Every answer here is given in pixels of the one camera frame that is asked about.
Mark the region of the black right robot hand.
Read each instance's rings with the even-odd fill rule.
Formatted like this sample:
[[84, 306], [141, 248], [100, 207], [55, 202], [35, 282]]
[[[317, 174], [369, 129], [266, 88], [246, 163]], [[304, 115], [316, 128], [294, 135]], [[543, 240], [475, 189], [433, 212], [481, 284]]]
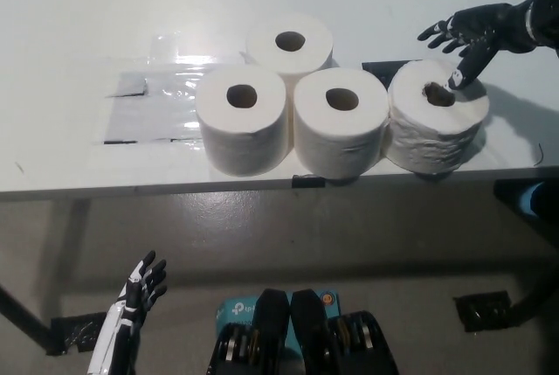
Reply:
[[537, 43], [530, 30], [533, 0], [512, 5], [492, 3], [455, 12], [418, 35], [442, 52], [460, 49], [461, 61], [445, 85], [449, 91], [468, 87], [476, 80], [499, 51], [522, 54], [533, 51]]

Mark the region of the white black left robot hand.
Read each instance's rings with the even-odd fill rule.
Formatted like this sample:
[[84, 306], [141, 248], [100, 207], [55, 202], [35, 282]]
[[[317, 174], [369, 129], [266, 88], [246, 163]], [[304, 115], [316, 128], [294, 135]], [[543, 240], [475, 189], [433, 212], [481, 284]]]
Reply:
[[167, 261], [150, 251], [135, 266], [110, 306], [89, 362], [89, 374], [135, 373], [141, 329], [156, 301], [167, 292]]

